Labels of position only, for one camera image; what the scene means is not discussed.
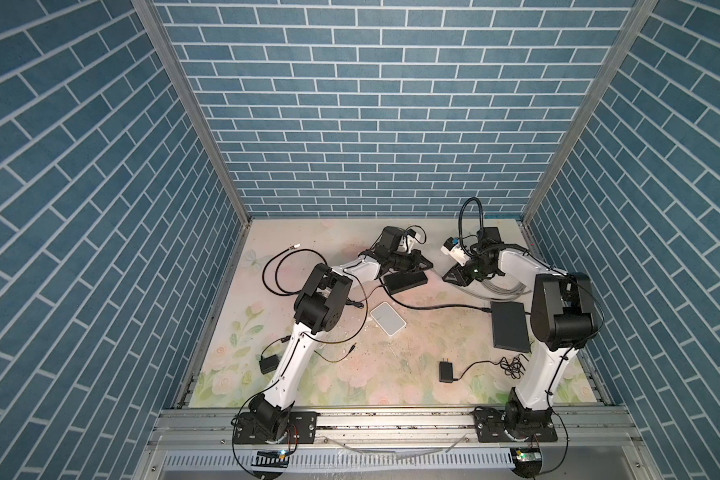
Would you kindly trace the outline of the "black ribbed box device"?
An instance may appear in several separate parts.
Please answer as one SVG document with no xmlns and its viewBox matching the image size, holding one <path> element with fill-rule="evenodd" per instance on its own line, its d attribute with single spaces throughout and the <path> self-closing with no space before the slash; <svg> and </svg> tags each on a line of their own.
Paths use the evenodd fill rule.
<svg viewBox="0 0 720 480">
<path fill-rule="evenodd" d="M 390 295 L 396 295 L 428 283 L 424 272 L 395 272 L 381 278 L 384 288 Z"/>
</svg>

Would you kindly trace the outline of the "dark grey network switch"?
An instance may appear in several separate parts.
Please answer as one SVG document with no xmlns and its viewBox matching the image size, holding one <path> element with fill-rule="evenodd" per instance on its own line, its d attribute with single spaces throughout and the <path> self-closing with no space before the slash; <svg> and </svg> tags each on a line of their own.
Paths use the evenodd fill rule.
<svg viewBox="0 0 720 480">
<path fill-rule="evenodd" d="M 529 353 L 531 348 L 524 305 L 519 302 L 492 302 L 490 309 L 494 347 Z"/>
</svg>

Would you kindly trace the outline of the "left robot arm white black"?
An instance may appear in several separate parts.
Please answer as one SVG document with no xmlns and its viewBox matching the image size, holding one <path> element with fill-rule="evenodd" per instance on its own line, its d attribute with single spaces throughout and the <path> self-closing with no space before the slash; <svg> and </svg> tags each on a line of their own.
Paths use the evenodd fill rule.
<svg viewBox="0 0 720 480">
<path fill-rule="evenodd" d="M 240 443 L 276 443 L 292 431 L 292 413 L 298 385 L 315 348 L 340 320 L 352 288 L 363 287 L 388 271 L 414 274 L 433 268 L 433 263 L 414 249 L 409 253 L 362 252 L 354 261 L 340 266 L 317 264 L 294 302 L 294 326 L 282 356 L 263 355 L 260 370 L 273 378 L 261 392 L 243 402 L 247 412 L 235 421 L 235 440 Z"/>
</svg>

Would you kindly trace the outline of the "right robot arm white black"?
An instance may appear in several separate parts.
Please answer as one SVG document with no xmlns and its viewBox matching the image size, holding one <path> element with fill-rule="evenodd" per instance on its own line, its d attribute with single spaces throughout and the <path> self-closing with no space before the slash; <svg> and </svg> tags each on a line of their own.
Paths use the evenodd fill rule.
<svg viewBox="0 0 720 480">
<path fill-rule="evenodd" d="M 493 243 L 470 255 L 450 238 L 441 251 L 456 261 L 451 269 L 455 284 L 487 273 L 508 274 L 533 294 L 530 327 L 535 343 L 529 364 L 502 410 L 473 411 L 478 441 L 555 442 L 553 396 L 565 367 L 598 331 L 589 277 L 558 270 L 516 244 Z"/>
</svg>

